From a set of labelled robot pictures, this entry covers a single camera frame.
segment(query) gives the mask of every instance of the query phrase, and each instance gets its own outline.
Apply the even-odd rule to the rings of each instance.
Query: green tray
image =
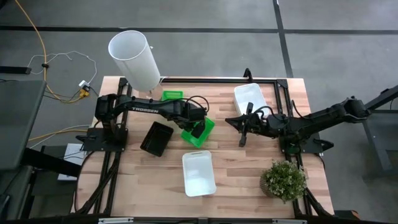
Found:
[[[161,101],[180,99],[183,97],[183,91],[163,91]]]
[[[201,145],[203,145],[203,143],[206,141],[207,137],[209,136],[209,134],[211,133],[211,130],[213,130],[215,123],[206,118],[206,123],[205,123],[205,130],[203,131],[203,133],[201,134],[201,136],[199,138],[195,138],[191,135],[191,132],[188,131],[182,131],[181,133],[181,138],[186,140],[186,142],[189,142],[191,144],[193,144],[195,147],[200,148]]]

